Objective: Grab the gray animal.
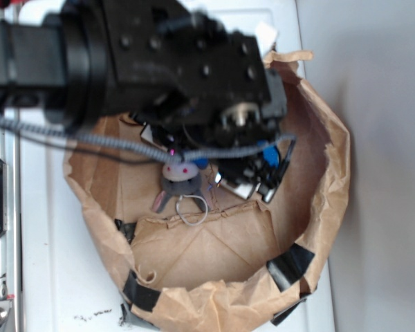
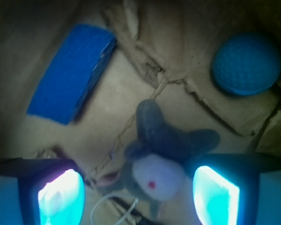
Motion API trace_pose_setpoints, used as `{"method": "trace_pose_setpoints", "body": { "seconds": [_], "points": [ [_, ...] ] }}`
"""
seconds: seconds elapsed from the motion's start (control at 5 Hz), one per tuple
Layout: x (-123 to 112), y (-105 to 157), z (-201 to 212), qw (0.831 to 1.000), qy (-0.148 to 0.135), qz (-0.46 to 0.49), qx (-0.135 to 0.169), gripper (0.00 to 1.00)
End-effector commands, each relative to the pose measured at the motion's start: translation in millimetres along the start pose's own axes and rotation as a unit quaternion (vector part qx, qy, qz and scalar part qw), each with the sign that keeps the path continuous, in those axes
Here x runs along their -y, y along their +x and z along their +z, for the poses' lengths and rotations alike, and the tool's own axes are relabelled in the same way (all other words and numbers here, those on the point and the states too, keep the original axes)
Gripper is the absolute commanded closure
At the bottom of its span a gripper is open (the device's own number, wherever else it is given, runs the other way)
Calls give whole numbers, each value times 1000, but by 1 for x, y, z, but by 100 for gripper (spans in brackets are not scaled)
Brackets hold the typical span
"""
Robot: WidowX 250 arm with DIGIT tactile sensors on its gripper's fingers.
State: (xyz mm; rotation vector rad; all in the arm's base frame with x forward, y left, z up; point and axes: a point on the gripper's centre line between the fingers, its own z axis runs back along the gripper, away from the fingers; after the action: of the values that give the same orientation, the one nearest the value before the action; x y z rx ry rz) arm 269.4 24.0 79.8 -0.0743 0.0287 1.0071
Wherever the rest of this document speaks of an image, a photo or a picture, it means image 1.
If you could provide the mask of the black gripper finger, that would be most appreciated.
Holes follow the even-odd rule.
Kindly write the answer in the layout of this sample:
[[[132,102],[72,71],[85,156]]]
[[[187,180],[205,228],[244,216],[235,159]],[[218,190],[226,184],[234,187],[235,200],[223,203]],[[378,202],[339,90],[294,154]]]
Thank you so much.
[[[248,200],[254,193],[258,193],[263,202],[271,202],[290,165],[295,148],[296,139],[288,138],[287,140],[290,144],[285,154],[273,145],[279,152],[277,169],[258,170],[255,163],[258,153],[243,158],[223,159],[218,162],[215,183],[242,199]]]
[[[145,117],[130,113],[130,120],[142,125],[142,143],[136,152],[145,156],[182,156],[187,148],[187,138],[182,124],[152,124]]]

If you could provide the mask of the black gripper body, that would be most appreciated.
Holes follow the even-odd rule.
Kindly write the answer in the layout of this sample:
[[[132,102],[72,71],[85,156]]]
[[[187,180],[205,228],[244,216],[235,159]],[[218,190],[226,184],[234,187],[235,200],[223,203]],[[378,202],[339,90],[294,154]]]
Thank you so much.
[[[108,113],[129,112],[201,146],[279,137],[286,105],[270,92],[282,83],[264,68],[254,37],[178,1],[103,1],[101,9]]]

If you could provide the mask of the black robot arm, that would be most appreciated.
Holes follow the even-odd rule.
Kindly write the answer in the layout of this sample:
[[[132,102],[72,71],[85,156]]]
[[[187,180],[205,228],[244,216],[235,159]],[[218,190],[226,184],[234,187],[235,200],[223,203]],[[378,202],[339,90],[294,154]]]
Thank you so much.
[[[254,37],[178,1],[66,1],[41,25],[0,21],[0,112],[41,107],[81,139],[128,113],[153,159],[209,160],[233,192],[270,202],[290,156],[277,148],[287,98]]]

